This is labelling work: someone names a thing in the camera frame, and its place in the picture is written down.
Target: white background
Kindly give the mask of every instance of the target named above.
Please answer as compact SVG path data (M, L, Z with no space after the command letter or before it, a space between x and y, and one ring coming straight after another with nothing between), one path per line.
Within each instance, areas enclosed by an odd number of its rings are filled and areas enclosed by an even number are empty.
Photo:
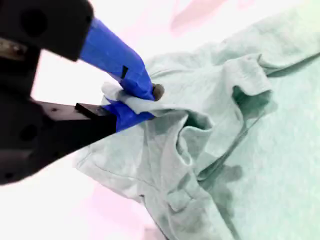
M299 0L92 0L95 15L144 60L219 42ZM99 104L113 81L83 62L43 52L32 96ZM162 240L147 211L73 168L74 154L22 182L0 187L0 239Z

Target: white table surface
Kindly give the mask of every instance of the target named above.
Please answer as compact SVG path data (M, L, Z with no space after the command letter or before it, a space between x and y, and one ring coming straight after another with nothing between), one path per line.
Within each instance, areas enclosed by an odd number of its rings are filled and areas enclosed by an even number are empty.
M144 60L219 42L300 0L92 0L95 15ZM43 52L32 96L99 104L113 81L81 61ZM163 240L143 206L100 186L64 157L22 182L0 187L0 239Z

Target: light green t-shirt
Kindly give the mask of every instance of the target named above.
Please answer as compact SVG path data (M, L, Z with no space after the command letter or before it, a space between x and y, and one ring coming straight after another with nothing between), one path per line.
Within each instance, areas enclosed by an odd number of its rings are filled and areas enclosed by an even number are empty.
M318 239L318 2L147 62L159 102L105 84L157 118L84 148L77 168L142 199L169 240Z

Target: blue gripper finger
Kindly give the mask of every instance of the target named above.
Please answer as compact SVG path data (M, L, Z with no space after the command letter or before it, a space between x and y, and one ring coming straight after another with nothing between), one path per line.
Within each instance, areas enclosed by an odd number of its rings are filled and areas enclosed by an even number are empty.
M155 100L151 79L141 57L96 18L92 21L80 58L109 73L126 93Z

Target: blue tape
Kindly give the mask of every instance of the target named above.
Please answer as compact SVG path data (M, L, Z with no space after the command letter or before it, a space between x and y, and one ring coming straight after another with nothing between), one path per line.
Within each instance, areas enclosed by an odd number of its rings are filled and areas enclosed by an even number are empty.
M121 101L112 101L109 99L108 101L111 104L105 105L103 108L116 115L117 133L155 117L150 112L141 112L140 114L136 114L130 107Z
M141 57L98 19L92 21L80 58L109 73L126 93L155 100L152 82Z

